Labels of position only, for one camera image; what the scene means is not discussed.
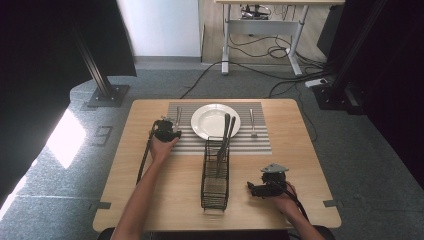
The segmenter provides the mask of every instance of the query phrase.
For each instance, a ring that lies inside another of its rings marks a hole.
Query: placemat
[[[177,107],[181,107],[181,119],[179,129],[182,131],[180,141],[172,150],[172,154],[178,155],[203,155],[205,150],[205,142],[203,138],[197,136],[191,127],[191,117],[193,113],[200,107],[216,102],[171,102],[169,104],[167,117],[177,118]],[[219,103],[234,109],[240,116],[240,129],[231,138],[230,152],[233,155],[270,155],[271,143],[269,141],[268,130],[265,124],[265,117],[260,102],[231,102]],[[255,116],[255,131],[258,137],[252,137],[252,124],[250,120],[250,109],[253,109]]]

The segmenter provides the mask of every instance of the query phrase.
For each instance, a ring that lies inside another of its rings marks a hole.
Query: desk
[[[215,0],[216,3],[224,4],[224,47],[222,52],[222,74],[227,75],[229,61],[229,34],[260,34],[273,35],[281,34],[292,36],[293,40],[290,48],[286,49],[287,57],[290,60],[293,71],[296,75],[302,75],[296,58],[296,48],[299,43],[303,25],[309,5],[342,5],[344,0]],[[295,21],[271,21],[271,20],[232,20],[230,15],[231,4],[267,4],[267,5],[304,5],[301,18]]]
[[[337,208],[324,206],[323,201],[332,200],[332,196],[294,100],[190,99],[134,101],[101,198],[101,202],[110,203],[110,208],[97,210],[93,222],[95,230],[102,231],[117,225],[122,209],[135,188],[148,131],[155,120],[167,114],[172,102],[260,102],[272,155],[230,157],[230,192],[224,212],[204,211],[200,205],[203,156],[171,155],[158,179],[146,231],[291,228],[270,202],[252,197],[246,186],[247,181],[262,184],[260,169],[270,163],[290,169],[286,173],[287,179],[295,184],[299,200],[312,224],[329,228],[340,226]],[[149,156],[145,169],[150,162]]]

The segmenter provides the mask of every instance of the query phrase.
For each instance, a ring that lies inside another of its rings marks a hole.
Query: human arm
[[[287,185],[287,190],[295,195],[294,186],[290,183],[287,183]],[[287,194],[272,197],[270,199],[274,202],[278,210],[286,216],[287,220],[293,225],[302,240],[324,240],[324,237],[302,215],[296,203]]]
[[[140,239],[160,169],[178,140],[179,138],[174,138],[171,142],[161,142],[156,137],[152,137],[150,143],[152,164],[146,170],[129,198],[113,232],[112,240]]]

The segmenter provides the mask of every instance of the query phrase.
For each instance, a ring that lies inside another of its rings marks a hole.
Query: fork
[[[178,129],[180,128],[181,112],[182,112],[182,108],[177,107],[177,121],[175,122],[175,125],[174,125],[174,129],[173,129],[174,132],[178,131]]]
[[[252,137],[257,137],[258,134],[255,131],[255,116],[253,115],[253,109],[250,109],[250,120],[252,121],[252,132],[250,133],[250,135]]]

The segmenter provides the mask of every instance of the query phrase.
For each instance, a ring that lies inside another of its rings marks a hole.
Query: forearm
[[[139,239],[147,218],[162,163],[153,162],[145,172],[124,208],[112,239]]]
[[[287,220],[293,225],[302,240],[324,240],[324,237],[300,212],[288,215]]]

